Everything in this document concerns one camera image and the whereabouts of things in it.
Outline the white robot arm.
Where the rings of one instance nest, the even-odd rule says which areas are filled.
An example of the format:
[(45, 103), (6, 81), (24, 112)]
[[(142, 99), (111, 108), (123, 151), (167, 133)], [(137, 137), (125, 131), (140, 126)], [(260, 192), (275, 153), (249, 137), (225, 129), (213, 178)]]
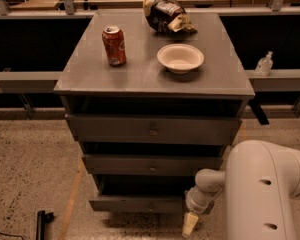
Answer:
[(186, 192), (183, 235), (221, 193), (227, 240), (296, 240), (290, 200), (300, 200), (300, 150), (248, 140), (231, 150), (223, 171), (198, 171)]

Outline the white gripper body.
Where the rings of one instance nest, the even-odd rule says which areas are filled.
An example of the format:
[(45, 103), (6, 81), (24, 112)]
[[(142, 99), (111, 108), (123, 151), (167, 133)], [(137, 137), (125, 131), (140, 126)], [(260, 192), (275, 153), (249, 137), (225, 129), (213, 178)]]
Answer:
[(190, 189), (190, 198), (185, 199), (187, 209), (195, 214), (209, 214), (220, 191), (201, 191), (197, 186)]

